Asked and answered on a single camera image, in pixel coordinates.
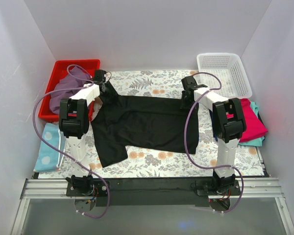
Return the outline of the black t shirt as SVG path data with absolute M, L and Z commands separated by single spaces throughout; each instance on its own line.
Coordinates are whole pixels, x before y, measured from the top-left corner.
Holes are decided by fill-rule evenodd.
M 128 158 L 126 146 L 185 153 L 184 127 L 189 113 L 174 98 L 119 95 L 103 104 L 91 122 L 102 167 Z M 199 142 L 198 112 L 191 114 L 187 130 L 190 154 Z

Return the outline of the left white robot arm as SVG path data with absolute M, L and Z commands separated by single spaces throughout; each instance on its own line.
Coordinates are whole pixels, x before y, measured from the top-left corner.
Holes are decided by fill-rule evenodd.
M 72 161 L 82 168 L 84 174 L 82 177 L 73 175 L 68 178 L 68 182 L 85 196 L 95 191 L 91 168 L 83 162 L 86 156 L 86 134 L 90 125 L 88 108 L 96 98 L 99 98 L 103 104 L 118 99 L 118 93 L 110 83 L 111 76 L 110 72 L 96 70 L 92 84 L 85 84 L 76 94 L 60 100 L 59 129 L 66 137 Z

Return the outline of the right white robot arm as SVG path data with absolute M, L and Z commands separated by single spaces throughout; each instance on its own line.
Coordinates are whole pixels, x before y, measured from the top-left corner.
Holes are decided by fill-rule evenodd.
M 200 169 L 213 171 L 211 181 L 199 187 L 205 192 L 215 192 L 216 194 L 226 193 L 235 186 L 238 171 L 235 167 L 236 149 L 239 140 L 246 131 L 246 122 L 241 102 L 238 98 L 226 98 L 216 93 L 222 88 L 220 79 L 208 72 L 198 72 L 212 76 L 217 80 L 217 88 L 208 88 L 206 85 L 199 85 L 194 76 L 184 77 L 181 82 L 182 107 L 190 108 L 184 127 L 184 148 L 186 154 L 193 165 Z M 213 133 L 218 139 L 217 165 L 213 167 L 204 167 L 196 164 L 189 155 L 187 144 L 187 130 L 191 114 L 198 104 L 204 105 L 212 112 Z

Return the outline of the purple crumpled t shirt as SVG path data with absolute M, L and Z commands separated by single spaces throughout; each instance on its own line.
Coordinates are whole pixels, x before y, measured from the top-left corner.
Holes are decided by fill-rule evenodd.
M 58 115 L 60 108 L 60 100 L 63 98 L 70 98 L 79 90 L 74 88 L 83 87 L 86 80 L 90 80 L 91 76 L 82 67 L 73 66 L 69 69 L 69 73 L 61 79 L 55 86 L 55 92 L 50 95 L 49 109 L 52 113 Z

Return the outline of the white perforated plastic basket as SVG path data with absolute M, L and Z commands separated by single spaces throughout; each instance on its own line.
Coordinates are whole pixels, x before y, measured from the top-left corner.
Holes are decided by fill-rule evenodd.
M 238 55 L 234 53 L 201 53 L 196 57 L 198 71 L 195 76 L 199 84 L 209 88 L 219 87 L 218 81 L 209 75 L 215 75 L 222 84 L 219 95 L 227 98 L 251 98 L 252 89 L 244 66 Z

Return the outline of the dark blue folded t shirt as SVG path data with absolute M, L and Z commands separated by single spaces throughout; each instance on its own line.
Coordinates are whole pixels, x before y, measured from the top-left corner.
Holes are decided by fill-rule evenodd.
M 258 113 L 257 113 L 257 117 L 258 117 L 259 121 L 262 123 L 262 125 L 265 126 L 264 123 L 263 123 L 263 121 L 262 121 L 262 119 L 261 119 L 261 116 L 260 116 L 259 111 L 258 111 Z

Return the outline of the magenta folded t shirt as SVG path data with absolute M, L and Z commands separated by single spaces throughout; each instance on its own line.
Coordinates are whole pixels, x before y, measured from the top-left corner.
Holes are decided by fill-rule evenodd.
M 249 99 L 241 99 L 243 114 L 246 122 L 246 130 L 240 139 L 240 143 L 246 143 L 264 137 L 268 130 L 259 121 L 257 114 L 252 109 L 253 103 Z

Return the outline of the teal folded t shirt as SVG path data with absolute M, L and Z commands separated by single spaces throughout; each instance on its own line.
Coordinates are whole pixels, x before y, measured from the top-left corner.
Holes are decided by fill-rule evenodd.
M 260 147 L 268 132 L 259 116 L 259 107 L 249 99 L 241 99 L 241 105 L 246 122 L 246 131 L 243 132 L 239 144 L 245 146 Z

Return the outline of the light blue dotted cloth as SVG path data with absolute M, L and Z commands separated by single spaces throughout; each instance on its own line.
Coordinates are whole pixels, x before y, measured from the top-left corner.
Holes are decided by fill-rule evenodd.
M 64 152 L 65 137 L 58 126 L 47 123 L 42 134 L 43 139 L 53 147 Z M 63 162 L 63 154 L 52 149 L 41 141 L 38 158 L 34 167 L 35 172 L 57 171 Z

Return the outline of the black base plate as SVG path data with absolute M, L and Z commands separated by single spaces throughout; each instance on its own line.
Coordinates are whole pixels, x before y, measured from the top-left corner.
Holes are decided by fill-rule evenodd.
M 67 197 L 86 199 L 96 197 L 98 207 L 195 205 L 209 206 L 209 196 L 226 199 L 238 196 L 241 189 L 237 181 L 217 187 L 212 177 L 179 178 L 107 178 L 108 189 L 99 179 L 76 182 L 66 179 Z

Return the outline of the aluminium mounting rail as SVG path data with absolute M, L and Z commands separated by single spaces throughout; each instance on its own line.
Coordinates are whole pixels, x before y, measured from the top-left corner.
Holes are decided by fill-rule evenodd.
M 205 184 L 209 179 L 204 178 L 108 178 L 110 193 L 142 193 L 146 195 L 152 192 L 165 193 L 188 193 L 191 195 L 208 196 L 218 198 L 222 194 L 207 192 L 198 187 Z M 230 198 L 237 198 L 240 190 L 243 190 L 244 198 L 279 198 L 284 193 L 277 178 L 244 178 L 242 183 L 239 179 L 227 194 Z M 60 199 L 60 198 L 83 198 L 91 195 L 83 195 L 72 188 L 64 179 L 30 179 L 26 180 L 22 199 Z

